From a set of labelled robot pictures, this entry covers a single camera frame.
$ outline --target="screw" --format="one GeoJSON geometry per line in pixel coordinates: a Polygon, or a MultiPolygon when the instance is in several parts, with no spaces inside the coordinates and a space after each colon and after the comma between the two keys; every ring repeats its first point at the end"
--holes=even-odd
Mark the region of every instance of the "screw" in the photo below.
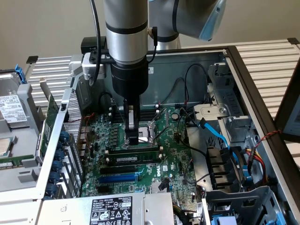
{"type": "Polygon", "coordinates": [[[225,114],[225,113],[227,112],[227,109],[221,107],[221,108],[219,109],[219,111],[220,111],[220,113],[225,114]]]}

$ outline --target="power supply label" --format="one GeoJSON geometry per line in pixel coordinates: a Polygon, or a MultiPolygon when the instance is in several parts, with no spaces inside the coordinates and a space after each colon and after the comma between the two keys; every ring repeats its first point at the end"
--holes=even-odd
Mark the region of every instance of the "power supply label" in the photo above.
{"type": "Polygon", "coordinates": [[[94,199],[90,225],[132,225],[132,197],[94,199]]]}
{"type": "Polygon", "coordinates": [[[27,121],[17,95],[0,96],[0,111],[7,123],[27,121]]]}

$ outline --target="motherboard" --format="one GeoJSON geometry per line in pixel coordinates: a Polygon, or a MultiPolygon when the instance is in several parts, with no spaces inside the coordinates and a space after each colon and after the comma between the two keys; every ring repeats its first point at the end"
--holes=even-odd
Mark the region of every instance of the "motherboard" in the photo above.
{"type": "Polygon", "coordinates": [[[135,146],[126,143],[123,123],[112,123],[107,115],[91,119],[81,197],[168,191],[174,204],[186,210],[196,209],[195,185],[188,184],[183,176],[186,172],[188,180],[195,180],[193,167],[187,169],[192,160],[191,150],[176,138],[180,112],[174,107],[165,112],[154,123],[140,123],[139,144],[135,146]]]}

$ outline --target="barcode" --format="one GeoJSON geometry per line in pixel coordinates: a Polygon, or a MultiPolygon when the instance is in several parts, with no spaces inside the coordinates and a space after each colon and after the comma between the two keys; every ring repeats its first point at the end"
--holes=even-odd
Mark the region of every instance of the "barcode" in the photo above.
{"type": "Polygon", "coordinates": [[[296,116],[295,123],[300,123],[300,111],[298,112],[298,115],[296,116]]]}

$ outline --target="sticker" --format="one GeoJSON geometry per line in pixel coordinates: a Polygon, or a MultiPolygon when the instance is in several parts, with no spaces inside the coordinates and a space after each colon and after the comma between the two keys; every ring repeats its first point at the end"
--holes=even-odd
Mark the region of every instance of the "sticker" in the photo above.
{"type": "Polygon", "coordinates": [[[117,162],[137,161],[137,157],[118,158],[117,162]]]}
{"type": "Polygon", "coordinates": [[[0,96],[0,111],[7,123],[27,121],[17,95],[0,96]]]}
{"type": "Polygon", "coordinates": [[[131,225],[132,197],[94,199],[90,225],[131,225]]]}
{"type": "Polygon", "coordinates": [[[157,165],[156,167],[156,173],[157,173],[157,177],[160,177],[160,166],[157,165]]]}
{"type": "Polygon", "coordinates": [[[148,67],[148,74],[154,74],[154,67],[148,67]]]}
{"type": "Polygon", "coordinates": [[[9,167],[9,166],[13,166],[12,162],[9,163],[0,163],[0,167],[9,167]]]}

